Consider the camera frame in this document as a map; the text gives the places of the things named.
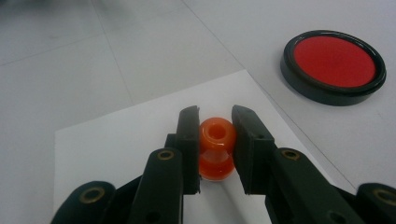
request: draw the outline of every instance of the orange bead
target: orange bead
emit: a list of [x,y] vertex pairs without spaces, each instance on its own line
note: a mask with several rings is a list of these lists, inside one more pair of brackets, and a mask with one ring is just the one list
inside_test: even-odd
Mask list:
[[204,179],[220,181],[233,172],[236,131],[227,119],[212,118],[200,126],[199,173]]

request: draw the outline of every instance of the brass screw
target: brass screw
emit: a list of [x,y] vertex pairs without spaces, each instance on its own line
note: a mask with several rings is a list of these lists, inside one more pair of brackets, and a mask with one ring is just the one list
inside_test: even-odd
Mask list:
[[284,149],[284,150],[282,150],[282,155],[284,158],[292,160],[292,161],[297,161],[300,159],[300,153],[298,153],[295,150]]
[[167,161],[175,157],[175,153],[170,150],[163,150],[157,154],[157,158],[161,161]]
[[79,195],[81,203],[96,203],[105,195],[105,190],[102,187],[92,187],[84,190]]
[[373,194],[379,201],[396,206],[396,194],[385,189],[374,189]]

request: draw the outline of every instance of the screw hole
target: screw hole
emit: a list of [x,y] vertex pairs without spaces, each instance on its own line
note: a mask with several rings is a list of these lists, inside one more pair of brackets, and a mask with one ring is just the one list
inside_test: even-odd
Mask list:
[[102,187],[93,187],[84,190],[79,195],[79,201],[81,203],[96,203],[105,195],[105,190]]
[[375,189],[374,195],[381,202],[388,205],[396,206],[396,194],[385,189]]
[[159,212],[150,212],[146,215],[146,221],[148,223],[155,223],[161,219],[161,214]]
[[293,150],[283,150],[282,151],[283,157],[286,159],[292,160],[292,161],[297,161],[300,159],[300,154],[296,151]]
[[256,135],[256,138],[257,138],[257,139],[264,139],[265,136],[264,136],[264,134],[257,134],[257,135]]
[[334,223],[337,223],[337,224],[346,224],[347,223],[347,220],[341,214],[335,213],[333,211],[329,212],[329,218]]
[[174,158],[174,156],[175,156],[175,153],[170,150],[163,150],[160,153],[158,153],[158,155],[157,155],[158,159],[161,161],[170,160],[170,159]]

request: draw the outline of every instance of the red ink pad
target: red ink pad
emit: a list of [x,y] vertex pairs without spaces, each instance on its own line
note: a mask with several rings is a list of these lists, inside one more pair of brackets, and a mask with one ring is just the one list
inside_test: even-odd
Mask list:
[[289,84],[307,98],[326,105],[354,105],[385,82],[379,53],[352,35],[311,31],[285,47],[281,71]]

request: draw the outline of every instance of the bead hole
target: bead hole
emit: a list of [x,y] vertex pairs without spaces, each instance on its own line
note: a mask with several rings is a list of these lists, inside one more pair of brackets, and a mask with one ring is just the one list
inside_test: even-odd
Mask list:
[[221,139],[225,137],[226,131],[223,126],[214,124],[209,128],[209,136],[214,139]]

